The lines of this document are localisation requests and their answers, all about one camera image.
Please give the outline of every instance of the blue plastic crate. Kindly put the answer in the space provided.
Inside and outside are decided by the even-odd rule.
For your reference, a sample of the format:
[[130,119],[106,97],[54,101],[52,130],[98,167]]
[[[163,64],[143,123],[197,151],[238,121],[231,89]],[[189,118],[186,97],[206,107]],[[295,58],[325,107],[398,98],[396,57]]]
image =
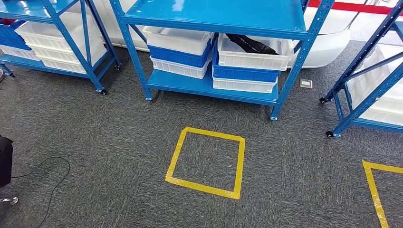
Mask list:
[[3,25],[2,19],[0,19],[0,37],[7,39],[22,39],[22,37],[15,32],[15,29],[24,23],[24,20],[16,20],[10,25]]
[[0,38],[0,45],[31,51],[32,49],[25,44],[23,39]]
[[277,77],[281,73],[279,70],[265,70],[265,69],[252,69],[252,68],[242,68],[234,66],[220,66],[218,65],[218,50],[217,42],[214,44],[213,53],[213,68],[214,77],[216,78],[226,78],[226,79],[237,79],[237,80],[248,80],[248,81],[259,81],[259,82],[277,82]]
[[211,47],[211,39],[209,39],[207,47],[201,56],[150,45],[148,46],[148,49],[150,50],[150,56],[152,58],[180,63],[192,67],[203,67],[206,63],[207,57],[209,56]]

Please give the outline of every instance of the shelving unit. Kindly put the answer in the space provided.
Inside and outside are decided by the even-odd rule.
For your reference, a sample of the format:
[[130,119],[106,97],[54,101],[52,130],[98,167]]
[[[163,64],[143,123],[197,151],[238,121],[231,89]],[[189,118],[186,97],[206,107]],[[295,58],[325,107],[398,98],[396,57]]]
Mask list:
[[[403,11],[403,0],[400,0],[396,6],[390,11],[385,20],[381,23],[379,28],[371,36],[369,41],[364,45],[353,62],[348,66],[345,72],[338,79],[333,88],[327,93],[325,97],[320,99],[321,103],[326,103],[331,100],[335,101],[337,115],[339,118],[339,125],[332,131],[326,132],[327,137],[340,137],[341,133],[350,126],[361,126],[368,128],[375,128],[388,131],[403,132],[403,126],[398,124],[386,123],[385,121],[375,121],[361,118],[362,114],[367,111],[375,102],[379,101],[389,89],[391,89],[399,80],[403,77],[403,63],[401,63],[383,82],[380,83],[357,107],[353,108],[351,94],[348,90],[347,82],[358,76],[381,67],[385,64],[391,63],[399,58],[403,57],[403,52],[380,61],[373,66],[360,70],[354,73],[358,67],[363,63],[365,58],[375,47],[378,41],[391,30],[395,30],[403,41],[403,22],[395,21]],[[349,107],[349,114],[344,115],[338,93],[344,90],[347,97],[347,103]]]
[[[83,20],[83,28],[84,28],[84,39],[86,42],[86,59],[84,58],[81,51],[78,49],[76,43],[73,41],[71,35],[66,29],[65,25],[60,19],[60,15],[64,13],[67,9],[69,9],[74,4],[80,2],[81,5],[81,13]],[[91,64],[91,52],[90,52],[90,44],[88,39],[88,25],[86,19],[86,8],[85,5],[89,7],[92,15],[94,16],[95,22],[101,31],[102,37],[107,46],[107,52],[94,64],[92,67]],[[70,45],[74,54],[77,56],[83,68],[86,70],[85,74],[60,70],[56,68],[51,68],[45,66],[41,61],[29,60],[25,58],[20,58],[11,55],[0,55],[0,67],[4,70],[6,75],[14,77],[13,72],[6,67],[6,65],[16,65],[20,67],[31,68],[35,70],[47,71],[57,74],[76,76],[88,78],[92,81],[92,83],[96,87],[96,91],[106,95],[107,91],[101,85],[99,80],[105,74],[105,72],[109,69],[109,67],[115,63],[115,68],[117,70],[120,69],[121,62],[119,61],[117,54],[112,46],[112,43],[109,39],[109,36],[105,30],[104,25],[102,24],[101,18],[94,6],[93,0],[57,0],[55,3],[51,3],[49,0],[29,0],[29,1],[17,1],[17,0],[7,0],[0,1],[0,18],[8,18],[8,19],[21,19],[26,21],[40,22],[40,23],[48,23],[54,24],[61,34],[66,39],[67,43]],[[99,73],[96,75],[94,73],[95,69],[100,65],[100,63],[105,60],[107,57],[110,57],[107,64],[102,68]]]
[[[297,79],[334,0],[321,1],[308,31],[306,31],[303,17],[308,0],[250,0],[247,2],[242,0],[138,0],[126,13],[123,12],[119,0],[110,0],[110,2],[147,101],[153,99],[150,89],[206,95],[273,106],[270,118],[277,120],[280,109]],[[211,73],[207,74],[203,80],[199,80],[154,70],[147,79],[128,25],[133,27],[144,41],[146,41],[145,37],[135,25],[297,39],[300,42],[295,51],[299,48],[301,50],[280,93],[277,86],[273,88],[271,94],[213,89]]]

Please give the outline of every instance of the black cable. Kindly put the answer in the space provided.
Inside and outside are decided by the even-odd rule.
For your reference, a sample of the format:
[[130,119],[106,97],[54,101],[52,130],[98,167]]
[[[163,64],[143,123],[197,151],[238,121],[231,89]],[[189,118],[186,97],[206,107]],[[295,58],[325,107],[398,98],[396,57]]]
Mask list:
[[49,199],[48,209],[46,210],[46,215],[45,215],[45,217],[43,218],[42,222],[39,224],[39,226],[37,226],[37,228],[41,227],[41,226],[43,225],[43,223],[45,222],[46,218],[48,217],[50,204],[51,204],[52,198],[53,198],[53,193],[55,192],[56,188],[66,179],[67,175],[70,173],[70,162],[69,162],[67,159],[62,158],[62,157],[50,157],[50,158],[46,158],[43,162],[41,162],[39,165],[37,165],[37,166],[36,166],[31,172],[29,172],[28,174],[21,175],[21,176],[17,176],[17,177],[11,177],[11,178],[26,177],[26,176],[30,175],[35,169],[37,169],[41,164],[43,164],[43,163],[46,162],[47,160],[54,159],[54,158],[59,158],[59,159],[64,160],[65,162],[67,162],[67,164],[68,164],[68,171],[67,171],[66,175],[63,177],[63,179],[62,179],[61,181],[59,181],[59,183],[53,188],[52,193],[50,194],[50,199]]

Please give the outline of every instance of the white plastic crate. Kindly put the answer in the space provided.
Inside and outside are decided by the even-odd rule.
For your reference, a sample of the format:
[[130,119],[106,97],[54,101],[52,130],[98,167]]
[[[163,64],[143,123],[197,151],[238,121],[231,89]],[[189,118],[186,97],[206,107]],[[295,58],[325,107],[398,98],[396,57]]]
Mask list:
[[[36,47],[33,45],[30,45],[32,50],[36,53],[37,57],[39,58],[47,58],[47,59],[53,59],[53,60],[58,60],[58,61],[66,61],[70,63],[75,63],[75,64],[80,64],[80,61],[78,60],[77,56],[74,54],[73,50],[57,50],[57,49],[51,49],[47,47]],[[104,43],[101,39],[91,42],[90,41],[90,48],[93,51],[106,51]]]
[[183,76],[194,77],[198,79],[203,79],[204,75],[206,74],[207,67],[211,62],[212,55],[207,59],[206,63],[203,67],[198,68],[194,66],[188,66],[184,64],[169,62],[165,60],[160,60],[156,58],[150,57],[151,61],[153,62],[154,69],[163,70]]
[[0,45],[0,49],[3,51],[4,54],[7,55],[12,55],[12,56],[17,56],[21,58],[27,58],[27,59],[32,59],[36,61],[40,61],[39,58],[35,55],[34,51],[28,51],[28,50],[23,50],[15,47],[9,47],[9,46],[4,46]]
[[[377,45],[373,54],[364,60],[361,71],[386,58],[403,51],[403,47],[391,45]],[[372,91],[376,89],[401,63],[400,58],[375,70],[353,78],[347,82],[347,88],[352,99],[352,107],[355,109]],[[388,124],[403,126],[403,80],[396,83],[382,97],[377,98],[360,118],[379,121]]]
[[271,94],[273,91],[273,87],[276,84],[277,84],[277,80],[275,83],[272,83],[272,82],[259,82],[259,81],[248,81],[248,80],[213,77],[213,88],[214,89],[226,89],[226,90]]
[[[94,66],[95,63],[105,53],[106,53],[105,48],[100,48],[98,50],[95,50],[94,52],[91,52],[92,66]],[[73,72],[82,73],[82,74],[86,73],[86,70],[83,68],[83,66],[80,63],[60,61],[60,60],[49,59],[49,58],[45,58],[45,57],[41,57],[40,60],[42,60],[43,64],[47,67],[52,67],[52,68],[56,68],[56,69],[66,70],[66,71],[73,71]]]
[[246,53],[240,46],[230,41],[226,35],[220,33],[218,37],[218,53],[220,56],[218,65],[267,70],[287,70],[287,64],[294,55],[292,40],[253,36],[249,36],[249,38],[271,47],[279,55]]
[[[372,66],[383,59],[389,58],[403,51],[403,47],[391,45],[377,45],[373,54],[364,60],[363,66],[356,72]],[[348,90],[352,97],[352,106],[356,108],[372,91],[376,89],[396,68],[402,63],[403,59],[395,60],[389,64],[383,65],[377,69],[369,71],[363,75],[355,77],[347,82]],[[373,105],[380,109],[381,107],[397,113],[403,111],[401,105],[403,101],[403,79],[389,89],[378,101]]]
[[[60,15],[60,19],[63,21],[81,53],[86,57],[84,26],[81,14],[64,12]],[[99,37],[100,33],[96,29],[91,15],[87,15],[87,23],[89,42],[98,43],[102,39]],[[15,31],[24,38],[29,47],[72,51],[61,32],[53,24],[27,21]]]
[[213,32],[145,26],[147,44],[201,56]]

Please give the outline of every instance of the floor marking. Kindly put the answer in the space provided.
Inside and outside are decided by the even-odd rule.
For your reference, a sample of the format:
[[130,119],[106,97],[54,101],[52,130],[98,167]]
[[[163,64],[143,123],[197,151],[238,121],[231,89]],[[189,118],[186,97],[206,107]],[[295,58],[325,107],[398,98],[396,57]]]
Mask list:
[[371,162],[366,162],[363,160],[364,171],[366,175],[366,179],[368,181],[369,190],[371,192],[372,201],[374,202],[375,211],[378,215],[379,222],[381,223],[382,228],[389,228],[388,222],[386,221],[385,212],[382,208],[381,200],[379,198],[378,190],[376,189],[374,176],[372,174],[371,169],[383,170],[388,172],[396,172],[403,174],[403,168],[389,166],[389,165],[381,165]]
[[[208,136],[213,136],[217,138],[222,138],[222,139],[228,139],[228,140],[234,140],[238,141],[239,143],[239,149],[238,149],[238,161],[237,161],[237,170],[235,174],[235,185],[234,185],[234,191],[228,191],[228,190],[223,190],[223,189],[218,189],[214,188],[211,186],[207,185],[202,185],[194,182],[190,182],[187,180],[182,180],[178,179],[175,177],[172,177],[173,175],[173,170],[175,169],[176,162],[178,161],[179,153],[181,152],[181,148],[183,145],[183,141],[185,140],[186,133],[191,132],[191,133],[196,133],[196,134],[203,134],[203,135],[208,135]],[[242,170],[243,170],[243,157],[245,153],[245,139],[236,136],[236,135],[231,135],[231,134],[224,134],[220,132],[212,132],[212,131],[207,131],[207,130],[202,130],[202,129],[197,129],[197,128],[192,128],[192,127],[185,127],[181,135],[179,136],[178,143],[176,144],[175,151],[173,152],[171,164],[169,165],[168,171],[165,176],[165,181],[176,184],[179,186],[183,186],[186,188],[190,189],[195,189],[199,191],[204,191],[207,193],[211,193],[214,195],[219,195],[219,196],[224,196],[232,199],[237,199],[239,200],[240,198],[240,186],[242,182]]]

